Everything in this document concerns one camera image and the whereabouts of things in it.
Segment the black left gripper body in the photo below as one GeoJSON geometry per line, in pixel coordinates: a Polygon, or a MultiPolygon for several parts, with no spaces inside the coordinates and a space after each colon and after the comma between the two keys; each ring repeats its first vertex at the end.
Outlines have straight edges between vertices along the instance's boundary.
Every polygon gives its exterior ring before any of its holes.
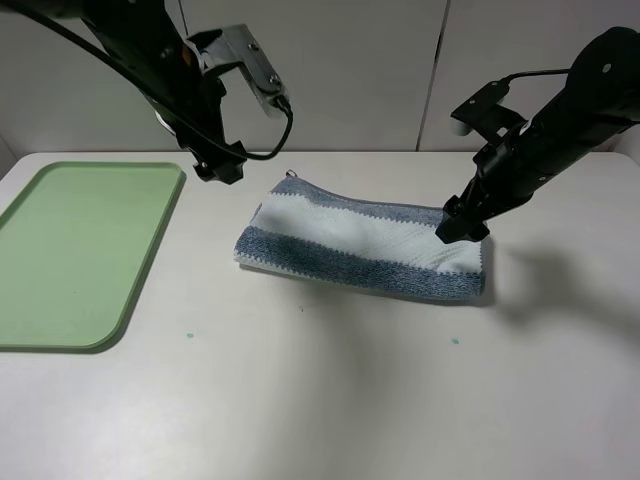
{"type": "Polygon", "coordinates": [[[217,147],[233,155],[226,143],[217,78],[207,79],[196,64],[155,64],[149,68],[149,102],[181,148],[204,154],[217,147]]]}

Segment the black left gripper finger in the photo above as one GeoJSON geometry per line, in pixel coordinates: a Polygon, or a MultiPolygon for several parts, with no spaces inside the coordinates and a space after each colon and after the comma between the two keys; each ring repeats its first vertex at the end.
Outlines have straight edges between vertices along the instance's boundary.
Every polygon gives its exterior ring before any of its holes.
{"type": "Polygon", "coordinates": [[[240,157],[223,152],[217,147],[206,147],[204,154],[193,152],[196,163],[193,168],[196,175],[204,182],[219,181],[234,184],[244,178],[243,167],[246,163],[246,150],[240,141],[231,145],[232,149],[241,153],[240,157]]]}

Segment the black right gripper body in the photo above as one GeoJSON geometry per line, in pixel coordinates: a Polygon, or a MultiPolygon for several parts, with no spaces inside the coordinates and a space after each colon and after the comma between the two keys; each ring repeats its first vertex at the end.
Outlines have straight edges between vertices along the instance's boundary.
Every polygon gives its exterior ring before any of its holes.
{"type": "Polygon", "coordinates": [[[538,132],[519,127],[474,157],[473,210],[512,210],[538,189],[538,132]]]}

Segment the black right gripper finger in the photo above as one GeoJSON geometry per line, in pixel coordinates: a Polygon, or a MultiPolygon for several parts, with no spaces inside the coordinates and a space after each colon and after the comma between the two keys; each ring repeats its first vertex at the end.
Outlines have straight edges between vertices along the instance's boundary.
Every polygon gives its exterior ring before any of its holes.
{"type": "Polygon", "coordinates": [[[489,228],[478,208],[454,195],[443,206],[443,217],[436,228],[437,237],[445,244],[459,241],[481,242],[489,228]]]}

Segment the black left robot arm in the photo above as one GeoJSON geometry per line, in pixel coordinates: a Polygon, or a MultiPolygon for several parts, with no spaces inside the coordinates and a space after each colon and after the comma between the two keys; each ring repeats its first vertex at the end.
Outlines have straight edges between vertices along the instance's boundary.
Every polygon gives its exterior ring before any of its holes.
{"type": "Polygon", "coordinates": [[[225,140],[226,89],[202,72],[162,1],[3,1],[1,9],[38,22],[124,76],[194,156],[201,180],[230,185],[243,178],[246,151],[225,140]]]}

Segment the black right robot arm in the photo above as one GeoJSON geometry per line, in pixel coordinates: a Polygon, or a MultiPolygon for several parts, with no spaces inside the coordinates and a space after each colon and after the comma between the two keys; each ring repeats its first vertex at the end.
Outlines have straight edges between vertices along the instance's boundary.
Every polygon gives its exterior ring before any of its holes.
{"type": "Polygon", "coordinates": [[[446,244],[479,242],[487,221],[527,203],[586,154],[639,122],[639,34],[613,27],[563,70],[564,87],[531,119],[502,106],[513,75],[483,86],[451,114],[485,141],[476,171],[443,207],[436,234],[446,244]]]}

